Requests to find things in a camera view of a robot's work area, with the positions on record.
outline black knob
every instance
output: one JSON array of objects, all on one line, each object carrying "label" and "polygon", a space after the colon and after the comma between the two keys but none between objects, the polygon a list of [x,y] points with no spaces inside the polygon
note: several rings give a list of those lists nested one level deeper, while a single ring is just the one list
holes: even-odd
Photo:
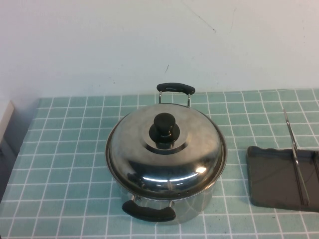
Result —
[{"label": "black knob", "polygon": [[179,137],[179,127],[169,113],[160,113],[154,118],[149,135],[155,143],[172,143]]}]

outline black handle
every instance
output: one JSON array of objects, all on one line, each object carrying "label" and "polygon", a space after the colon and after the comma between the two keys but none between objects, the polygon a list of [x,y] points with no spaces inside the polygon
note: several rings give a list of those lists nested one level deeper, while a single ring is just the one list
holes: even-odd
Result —
[{"label": "black handle", "polygon": [[192,86],[188,86],[182,83],[162,83],[159,84],[157,87],[158,91],[166,92],[166,91],[172,91],[172,92],[183,92],[185,94],[194,94],[195,88]]},{"label": "black handle", "polygon": [[168,222],[174,220],[176,217],[175,211],[171,207],[160,210],[140,207],[133,200],[124,202],[122,210],[134,218],[147,222]]}]

